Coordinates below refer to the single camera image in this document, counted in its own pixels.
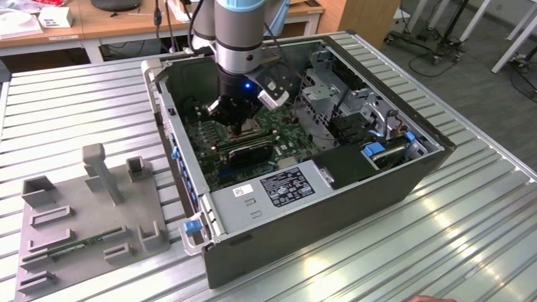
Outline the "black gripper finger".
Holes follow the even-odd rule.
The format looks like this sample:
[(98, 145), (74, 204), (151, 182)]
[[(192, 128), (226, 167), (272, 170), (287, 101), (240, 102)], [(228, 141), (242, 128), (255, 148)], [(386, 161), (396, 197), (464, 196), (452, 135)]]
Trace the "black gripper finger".
[(238, 98), (219, 98), (207, 107), (210, 117), (231, 127), (234, 135), (242, 134), (242, 127), (247, 120), (247, 105), (243, 99)]
[(262, 109), (262, 103), (256, 100), (242, 100), (239, 103), (239, 134), (243, 134), (243, 126), (248, 119), (252, 119)]

